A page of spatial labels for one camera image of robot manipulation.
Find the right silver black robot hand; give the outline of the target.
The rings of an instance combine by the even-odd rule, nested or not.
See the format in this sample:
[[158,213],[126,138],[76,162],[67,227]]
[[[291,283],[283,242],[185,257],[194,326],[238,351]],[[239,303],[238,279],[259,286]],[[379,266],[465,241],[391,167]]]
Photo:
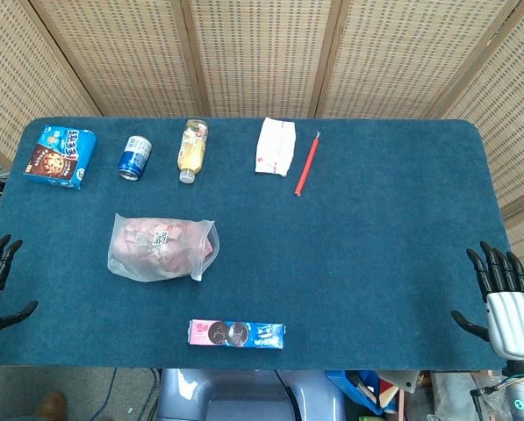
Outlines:
[[482,241],[481,257],[467,249],[485,304],[487,326],[471,323],[458,310],[451,316],[467,333],[489,343],[504,360],[524,361],[524,267],[519,258]]

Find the brown shoe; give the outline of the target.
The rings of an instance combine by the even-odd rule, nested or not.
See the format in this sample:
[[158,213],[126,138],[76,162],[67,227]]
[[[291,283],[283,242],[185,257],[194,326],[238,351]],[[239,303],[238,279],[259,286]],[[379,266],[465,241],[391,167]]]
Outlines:
[[67,402],[60,391],[48,393],[40,402],[35,416],[43,421],[67,421]]

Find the grey metal plate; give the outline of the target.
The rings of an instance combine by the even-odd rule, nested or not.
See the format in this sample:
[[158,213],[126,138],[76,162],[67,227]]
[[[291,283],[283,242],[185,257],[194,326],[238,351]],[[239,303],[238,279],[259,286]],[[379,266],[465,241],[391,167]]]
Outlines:
[[415,391],[419,374],[419,370],[377,370],[380,379],[408,393]]

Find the blue chocolate cookie box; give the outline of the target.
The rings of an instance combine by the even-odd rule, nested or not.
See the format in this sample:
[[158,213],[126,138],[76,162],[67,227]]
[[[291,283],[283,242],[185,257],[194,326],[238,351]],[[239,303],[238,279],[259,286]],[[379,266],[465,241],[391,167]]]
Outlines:
[[34,182],[80,189],[96,144],[92,131],[45,125],[24,175]]

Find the dark blue table mat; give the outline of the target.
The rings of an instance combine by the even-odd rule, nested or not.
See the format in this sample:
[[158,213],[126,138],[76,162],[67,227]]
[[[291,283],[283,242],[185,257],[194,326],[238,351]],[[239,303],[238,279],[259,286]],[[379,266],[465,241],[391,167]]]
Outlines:
[[[486,321],[466,255],[508,248],[484,146],[459,119],[299,119],[285,177],[255,172],[259,118],[211,118],[204,165],[178,179],[181,118],[74,118],[97,146],[80,189],[28,180],[47,124],[22,134],[0,237],[23,241],[2,295],[0,365],[253,369],[500,368],[451,311]],[[313,139],[301,196],[294,190]],[[152,144],[138,181],[118,173],[128,138]],[[113,274],[114,218],[211,220],[220,249],[201,281]],[[284,348],[188,344],[192,319],[286,325]]]

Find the blue plastic bin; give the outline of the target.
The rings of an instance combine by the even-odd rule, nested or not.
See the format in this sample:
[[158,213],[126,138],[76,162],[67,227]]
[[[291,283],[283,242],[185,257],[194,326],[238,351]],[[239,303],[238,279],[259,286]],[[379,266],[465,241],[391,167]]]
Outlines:
[[399,387],[372,370],[326,370],[326,377],[353,403],[377,416],[398,412]]

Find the blue white drink can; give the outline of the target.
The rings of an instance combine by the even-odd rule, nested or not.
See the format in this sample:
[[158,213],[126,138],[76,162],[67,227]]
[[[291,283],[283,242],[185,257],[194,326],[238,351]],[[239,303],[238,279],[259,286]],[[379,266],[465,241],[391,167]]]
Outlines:
[[152,144],[143,136],[133,135],[128,138],[126,147],[118,163],[118,173],[129,181],[138,181],[145,170]]

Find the yellow tea plastic bottle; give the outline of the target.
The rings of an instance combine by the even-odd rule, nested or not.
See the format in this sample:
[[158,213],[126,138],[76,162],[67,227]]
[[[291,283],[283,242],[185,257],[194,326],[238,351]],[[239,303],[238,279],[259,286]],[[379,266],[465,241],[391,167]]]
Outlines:
[[203,164],[207,137],[208,126],[204,120],[190,119],[186,122],[177,157],[180,182],[191,184],[195,181]]

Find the pink blue sandwich cookie pack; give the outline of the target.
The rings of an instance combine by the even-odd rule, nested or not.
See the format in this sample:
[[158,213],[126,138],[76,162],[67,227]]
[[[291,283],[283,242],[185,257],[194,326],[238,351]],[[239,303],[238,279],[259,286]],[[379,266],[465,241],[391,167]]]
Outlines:
[[282,350],[285,334],[284,324],[192,319],[188,344]]

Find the red pen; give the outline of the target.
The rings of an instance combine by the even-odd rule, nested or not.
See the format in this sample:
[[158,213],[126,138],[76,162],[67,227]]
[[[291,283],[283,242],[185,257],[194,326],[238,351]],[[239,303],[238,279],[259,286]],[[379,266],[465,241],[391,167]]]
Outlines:
[[312,166],[314,155],[316,154],[316,151],[317,151],[317,148],[318,148],[318,145],[319,145],[319,138],[320,138],[320,132],[317,132],[315,138],[312,141],[311,148],[309,150],[309,153],[308,153],[306,161],[305,161],[305,165],[304,165],[302,173],[301,173],[301,175],[300,175],[300,177],[298,179],[297,186],[296,186],[296,188],[294,190],[295,196],[301,196],[302,195],[302,192],[303,192],[306,180],[308,178],[308,175],[309,175],[309,172],[310,172],[310,169],[311,169],[311,166]]

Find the blue-grey robot torso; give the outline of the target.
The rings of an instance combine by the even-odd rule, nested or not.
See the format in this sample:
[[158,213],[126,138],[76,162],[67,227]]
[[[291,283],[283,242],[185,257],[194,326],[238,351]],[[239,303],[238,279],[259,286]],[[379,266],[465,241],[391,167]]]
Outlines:
[[156,421],[346,421],[320,370],[167,368]]

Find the white tissue packet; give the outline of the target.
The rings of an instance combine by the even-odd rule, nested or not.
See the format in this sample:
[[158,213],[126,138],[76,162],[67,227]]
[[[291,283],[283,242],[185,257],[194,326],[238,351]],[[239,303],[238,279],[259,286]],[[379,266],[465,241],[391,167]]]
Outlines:
[[294,122],[265,118],[256,146],[255,172],[285,177],[292,163],[295,144]]

